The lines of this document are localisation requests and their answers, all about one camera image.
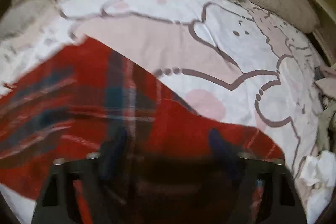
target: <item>cartoon print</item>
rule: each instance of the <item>cartoon print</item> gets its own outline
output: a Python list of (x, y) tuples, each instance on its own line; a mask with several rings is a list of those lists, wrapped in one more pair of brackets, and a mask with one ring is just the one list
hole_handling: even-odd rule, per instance
[(63, 17), (89, 19), (100, 15), (101, 7), (106, 0), (58, 0), (60, 14)]
[[(105, 0), (86, 14), (72, 9), (63, 5), (60, 13), (74, 22), (72, 39), (79, 42), (88, 35), (112, 47), (180, 92), (200, 114), (257, 126), (267, 134), (286, 128), (286, 138), (296, 146), (287, 164), (297, 170), (310, 142), (301, 145), (304, 131), (296, 127), (307, 113), (319, 111), (313, 110), (314, 89), (303, 88), (310, 86), (314, 62), (302, 33), (258, 7), (244, 9), (224, 0)], [(298, 72), (291, 83), (287, 63)], [(207, 90), (207, 81), (216, 84), (213, 90)], [(194, 90), (186, 93), (190, 85)], [(272, 116), (270, 107), (283, 111)]]
[(202, 21), (193, 23), (193, 36), (196, 40), (202, 40), (197, 35), (197, 30), (203, 26), (211, 34), (211, 41), (207, 42), (216, 45), (230, 56), (243, 73), (258, 70), (276, 71), (278, 57), (273, 54), (266, 42), (266, 36), (261, 33), (245, 9), (240, 8), (240, 13), (237, 14), (217, 4), (208, 3), (204, 11)]
[(272, 52), (278, 57), (291, 55), (286, 45), (288, 38), (280, 29), (274, 28), (270, 18), (270, 12), (255, 6), (251, 12), (260, 31), (267, 37), (267, 44), (271, 46)]
[(260, 118), (270, 128), (286, 124), (293, 127), (298, 145), (291, 168), (297, 174), (302, 157), (310, 153), (315, 143), (318, 118), (313, 111), (319, 106), (318, 95), (314, 89), (307, 88), (307, 76), (301, 73), (293, 57), (287, 57), (281, 62), (279, 72), (279, 82), (262, 88), (263, 95), (256, 98), (255, 107)]

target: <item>bed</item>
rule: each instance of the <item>bed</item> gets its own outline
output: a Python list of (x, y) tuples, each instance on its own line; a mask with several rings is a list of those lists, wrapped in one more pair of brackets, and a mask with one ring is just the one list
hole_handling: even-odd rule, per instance
[[(199, 115), (265, 133), (274, 142), (265, 158), (282, 149), (305, 206), (311, 188), (299, 175), (305, 157), (314, 152), (322, 107), (313, 83), (323, 61), (295, 23), (249, 0), (12, 3), (0, 24), (3, 98), (19, 79), (63, 49), (93, 38), (154, 75)], [(18, 134), (8, 142), (3, 131), (0, 140), (0, 165), (7, 172), (0, 175), (0, 191), (24, 224), (31, 222), (35, 205), (36, 197), (24, 190), (34, 170), (24, 168), (25, 161), (6, 162), (41, 142), (29, 136)], [(92, 151), (100, 145), (90, 136), (60, 139)], [(11, 175), (20, 179), (13, 181)]]

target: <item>plaid blanket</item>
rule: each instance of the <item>plaid blanket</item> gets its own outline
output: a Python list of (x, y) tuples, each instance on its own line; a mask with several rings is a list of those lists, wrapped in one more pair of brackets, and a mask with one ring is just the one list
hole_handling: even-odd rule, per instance
[[(153, 75), (88, 37), (22, 77), (1, 98), (0, 182), (36, 199), (55, 158), (84, 158), (121, 128), (128, 139), (112, 190), (128, 223), (226, 219), (236, 188), (229, 172), (215, 164), (216, 138), (260, 159), (284, 159), (257, 128), (197, 115)], [(83, 222), (90, 223), (77, 189)]]

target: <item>fleece blanket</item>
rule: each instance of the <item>fleece blanket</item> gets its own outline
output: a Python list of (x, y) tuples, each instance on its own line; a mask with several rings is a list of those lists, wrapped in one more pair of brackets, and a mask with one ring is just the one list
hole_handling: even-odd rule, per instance
[(33, 24), (34, 32), (2, 42), (4, 83), (89, 36), (152, 73), (199, 114), (265, 132), (297, 177), (303, 157), (312, 153), (321, 111), (312, 85), (320, 63), (303, 33), (251, 3), (56, 2), (58, 8), (43, 15), (47, 20)]
[[(225, 220), (237, 197), (231, 181), (243, 168), (223, 148), (284, 160), (258, 128), (195, 114), (154, 75), (92, 38), (23, 76), (0, 109), (0, 182), (31, 199), (55, 158), (82, 159), (104, 141), (124, 142), (100, 174), (123, 200), (114, 206), (123, 223)], [(216, 167), (220, 160), (233, 168)], [(76, 189), (83, 223), (91, 223)]]

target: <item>white tissue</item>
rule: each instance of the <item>white tissue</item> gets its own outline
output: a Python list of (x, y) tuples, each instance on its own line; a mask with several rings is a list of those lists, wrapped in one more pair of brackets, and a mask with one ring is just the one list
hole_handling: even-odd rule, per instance
[(30, 198), (21, 196), (2, 183), (0, 183), (0, 192), (19, 222), (21, 224), (30, 224), (32, 222), (36, 202)]
[(335, 154), (322, 151), (318, 157), (308, 156), (300, 179), (303, 179), (308, 186), (314, 185), (306, 207), (307, 222), (314, 224), (331, 201), (336, 182)]

